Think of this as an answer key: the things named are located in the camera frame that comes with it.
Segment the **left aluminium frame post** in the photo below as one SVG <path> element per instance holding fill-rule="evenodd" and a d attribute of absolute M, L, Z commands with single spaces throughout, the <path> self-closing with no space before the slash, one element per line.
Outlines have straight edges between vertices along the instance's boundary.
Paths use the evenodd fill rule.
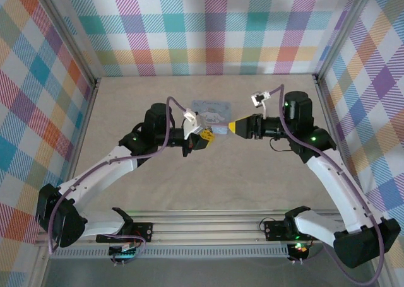
<path fill-rule="evenodd" d="M 73 59 L 76 61 L 79 69 L 84 74 L 85 79 L 92 85 L 93 88 L 97 86 L 98 79 L 92 73 L 88 63 L 78 47 L 76 40 L 70 32 L 62 14 L 59 12 L 57 6 L 53 0 L 39 0 L 45 9 L 45 12 L 49 15 L 55 29 L 60 34 L 62 41 L 66 44 L 66 47 L 70 51 Z"/>

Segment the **right aluminium frame post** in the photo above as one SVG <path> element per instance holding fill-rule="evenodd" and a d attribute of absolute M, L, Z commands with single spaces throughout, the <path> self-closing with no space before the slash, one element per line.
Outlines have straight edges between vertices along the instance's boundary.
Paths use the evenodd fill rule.
<path fill-rule="evenodd" d="M 314 58 L 316 63 L 313 65 L 312 78 L 316 85 L 330 70 L 368 1 L 338 0 Z"/>

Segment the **right control circuit board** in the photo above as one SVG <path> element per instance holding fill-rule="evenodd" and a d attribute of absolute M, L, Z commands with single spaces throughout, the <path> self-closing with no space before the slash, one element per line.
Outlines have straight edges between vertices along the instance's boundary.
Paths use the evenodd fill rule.
<path fill-rule="evenodd" d="M 288 244 L 288 257 L 293 264 L 303 264 L 304 261 L 309 259 L 310 248 L 313 246 L 313 241 L 309 243 L 297 242 L 294 244 Z"/>

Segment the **control circuit board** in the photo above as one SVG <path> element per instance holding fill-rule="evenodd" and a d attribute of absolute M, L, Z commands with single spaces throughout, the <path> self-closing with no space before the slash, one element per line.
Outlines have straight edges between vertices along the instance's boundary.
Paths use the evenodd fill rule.
<path fill-rule="evenodd" d="M 309 259 L 310 248 L 313 246 L 313 241 L 309 243 L 297 242 L 294 244 L 288 244 L 288 257 L 293 264 L 303 264 L 304 261 Z"/>
<path fill-rule="evenodd" d="M 108 255 L 115 266 L 124 266 L 132 262 L 140 253 L 142 243 L 129 243 L 125 246 L 109 247 Z"/>

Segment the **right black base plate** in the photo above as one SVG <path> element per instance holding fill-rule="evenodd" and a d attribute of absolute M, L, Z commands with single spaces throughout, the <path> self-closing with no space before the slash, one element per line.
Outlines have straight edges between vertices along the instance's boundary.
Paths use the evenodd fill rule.
<path fill-rule="evenodd" d="M 284 221 L 264 221 L 263 231 L 266 241 L 292 241 L 300 238 Z"/>

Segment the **aluminium side rail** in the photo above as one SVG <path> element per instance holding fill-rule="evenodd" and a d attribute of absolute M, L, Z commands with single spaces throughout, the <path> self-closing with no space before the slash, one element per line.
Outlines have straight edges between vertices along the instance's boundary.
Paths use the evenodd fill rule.
<path fill-rule="evenodd" d="M 348 171 L 352 174 L 352 177 L 353 177 L 355 183 L 358 184 L 359 187 L 361 188 L 361 185 L 360 185 L 360 182 L 359 182 L 357 176 L 354 175 L 351 172 L 350 167 L 349 167 L 349 165 L 347 163 L 348 159 L 344 155 L 344 150 L 343 150 L 343 147 L 342 147 L 342 143 L 340 141 L 338 132 L 337 132 L 336 127 L 334 125 L 334 120 L 333 120 L 332 115 L 331 115 L 331 108 L 330 108 L 329 103 L 328 103 L 328 101 L 326 99 L 326 93 L 325 93 L 326 85 L 322 84 L 322 82 L 318 78 L 317 74 L 312 74 L 312 78 L 313 78 L 313 82 L 314 82 L 314 85 L 315 85 L 316 92 L 318 94 L 319 102 L 321 104 L 321 108 L 322 108 L 322 111 L 323 111 L 323 114 L 324 114 L 324 118 L 325 118 L 325 121 L 326 121 L 327 128 L 329 130 L 329 133 L 330 133 L 331 137 L 333 138 L 333 140 L 334 140 L 334 142 L 336 144 L 336 147 L 337 147 L 338 151 L 340 152 L 340 155 L 341 155 L 341 158 L 342 158 L 342 163 L 346 166 Z"/>
<path fill-rule="evenodd" d="M 93 88 L 91 89 L 90 92 L 90 96 L 89 96 L 89 101 L 88 101 L 88 106 L 86 108 L 86 112 L 85 115 L 83 117 L 80 129 L 79 129 L 79 133 L 78 133 L 78 137 L 77 137 L 77 142 L 76 142 L 76 146 L 74 147 L 73 153 L 71 155 L 71 160 L 69 161 L 69 164 L 67 166 L 67 172 L 64 176 L 63 181 L 66 182 L 70 179 L 72 179 L 74 177 L 75 171 L 76 171 L 76 167 L 78 164 L 78 160 L 80 158 L 80 153 L 83 147 L 83 143 L 85 140 L 85 136 L 86 136 L 86 131 L 88 129 L 88 124 L 90 121 L 90 117 L 92 115 L 92 111 L 95 105 L 95 100 L 97 97 L 97 93 L 98 93 L 98 89 L 100 87 L 100 83 L 101 83 L 101 78 L 97 78 L 95 80 L 95 84 L 93 86 Z"/>

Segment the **aluminium frame post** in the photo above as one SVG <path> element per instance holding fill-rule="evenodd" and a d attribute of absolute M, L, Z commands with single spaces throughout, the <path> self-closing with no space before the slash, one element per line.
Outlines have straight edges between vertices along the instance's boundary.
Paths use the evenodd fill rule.
<path fill-rule="evenodd" d="M 330 70 L 368 1 L 338 0 L 314 58 L 316 63 L 313 65 L 312 78 L 316 85 Z"/>
<path fill-rule="evenodd" d="M 45 12 L 49 15 L 55 29 L 60 34 L 62 41 L 66 44 L 66 47 L 70 51 L 73 59 L 76 61 L 79 69 L 84 74 L 85 79 L 92 85 L 93 88 L 97 86 L 98 79 L 92 73 L 88 63 L 78 47 L 76 40 L 70 32 L 62 14 L 59 12 L 57 6 L 53 0 L 39 0 L 45 9 Z"/>

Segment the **left control circuit board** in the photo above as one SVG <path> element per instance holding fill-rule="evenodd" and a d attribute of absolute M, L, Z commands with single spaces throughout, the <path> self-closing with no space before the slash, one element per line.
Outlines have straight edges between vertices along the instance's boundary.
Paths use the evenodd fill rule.
<path fill-rule="evenodd" d="M 129 243 L 125 246 L 109 247 L 108 255 L 115 266 L 124 266 L 132 262 L 140 253 L 142 243 Z"/>

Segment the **right aluminium side rail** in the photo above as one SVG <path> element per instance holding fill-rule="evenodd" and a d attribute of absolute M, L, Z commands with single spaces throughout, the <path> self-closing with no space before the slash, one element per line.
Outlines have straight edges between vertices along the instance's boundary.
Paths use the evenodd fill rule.
<path fill-rule="evenodd" d="M 312 78 L 313 78 L 313 82 L 314 82 L 314 85 L 315 85 L 316 92 L 318 94 L 319 102 L 321 104 L 321 108 L 322 108 L 322 111 L 323 111 L 323 114 L 324 114 L 324 118 L 325 118 L 325 121 L 326 121 L 327 128 L 329 130 L 329 133 L 330 133 L 331 137 L 333 138 L 333 140 L 334 140 L 334 142 L 336 144 L 336 147 L 337 147 L 338 151 L 340 152 L 340 155 L 341 155 L 341 158 L 342 158 L 342 163 L 346 166 L 348 171 L 352 174 L 352 177 L 353 177 L 355 183 L 358 184 L 359 187 L 361 188 L 361 185 L 360 185 L 360 182 L 359 182 L 357 176 L 354 175 L 351 172 L 350 167 L 349 167 L 349 165 L 347 163 L 348 159 L 344 155 L 344 150 L 343 150 L 343 147 L 342 147 L 342 143 L 340 141 L 338 132 L 337 132 L 336 127 L 334 125 L 334 120 L 333 120 L 332 115 L 331 115 L 331 108 L 330 108 L 329 103 L 328 103 L 328 101 L 326 99 L 326 93 L 325 93 L 326 85 L 322 84 L 322 82 L 318 78 L 317 74 L 312 74 Z"/>

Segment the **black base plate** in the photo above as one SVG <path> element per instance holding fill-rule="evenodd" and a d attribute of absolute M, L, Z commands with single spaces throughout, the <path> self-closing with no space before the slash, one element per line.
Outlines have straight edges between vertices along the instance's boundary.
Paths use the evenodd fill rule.
<path fill-rule="evenodd" d="M 284 221 L 264 221 L 263 231 L 266 241 L 292 241 L 300 238 Z"/>
<path fill-rule="evenodd" d="M 134 236 L 142 237 L 146 242 L 152 240 L 153 223 L 131 223 L 125 224 L 121 230 L 115 235 L 97 235 L 95 241 L 97 243 L 124 243 L 124 242 L 140 242 Z"/>

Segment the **left aluminium side rail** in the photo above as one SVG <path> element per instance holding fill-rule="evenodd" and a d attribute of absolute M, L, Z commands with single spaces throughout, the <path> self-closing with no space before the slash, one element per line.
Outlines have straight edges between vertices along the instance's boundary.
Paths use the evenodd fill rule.
<path fill-rule="evenodd" d="M 86 112 L 85 115 L 83 117 L 80 129 L 79 129 L 79 133 L 78 133 L 78 137 L 77 137 L 77 142 L 76 142 L 76 146 L 74 147 L 73 153 L 71 155 L 71 160 L 69 161 L 69 164 L 67 166 L 67 172 L 64 176 L 63 181 L 66 182 L 70 179 L 72 179 L 74 177 L 75 171 L 76 171 L 76 167 L 78 164 L 78 160 L 80 158 L 80 153 L 83 147 L 83 143 L 85 140 L 85 136 L 86 136 L 86 131 L 88 129 L 88 124 L 90 121 L 90 117 L 92 115 L 92 111 L 95 105 L 95 100 L 97 97 L 97 93 L 98 93 L 98 89 L 100 87 L 100 83 L 101 83 L 101 78 L 97 78 L 95 80 L 95 84 L 93 86 L 93 88 L 91 89 L 90 92 L 90 96 L 89 96 L 89 101 L 88 101 L 88 106 L 86 108 Z"/>

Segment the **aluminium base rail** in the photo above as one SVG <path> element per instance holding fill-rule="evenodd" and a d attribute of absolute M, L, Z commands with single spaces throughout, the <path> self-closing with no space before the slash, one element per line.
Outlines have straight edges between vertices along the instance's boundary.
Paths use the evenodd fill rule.
<path fill-rule="evenodd" d="M 250 244 L 254 242 L 302 242 L 309 237 L 292 241 L 266 241 L 263 222 L 283 221 L 284 211 L 272 210 L 222 210 L 222 211 L 89 211 L 70 215 L 49 212 L 37 215 L 44 232 L 39 240 L 50 241 L 60 248 L 77 242 L 96 243 L 97 235 L 115 235 L 125 224 L 153 223 L 150 245 L 220 245 Z"/>

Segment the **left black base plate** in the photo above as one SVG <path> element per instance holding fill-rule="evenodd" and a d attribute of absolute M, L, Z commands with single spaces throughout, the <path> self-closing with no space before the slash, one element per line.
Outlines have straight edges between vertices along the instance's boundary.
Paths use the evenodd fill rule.
<path fill-rule="evenodd" d="M 97 243 L 124 243 L 124 242 L 140 242 L 134 236 L 142 237 L 146 242 L 152 240 L 153 223 L 131 223 L 125 224 L 121 230 L 115 235 L 97 235 L 95 241 Z"/>

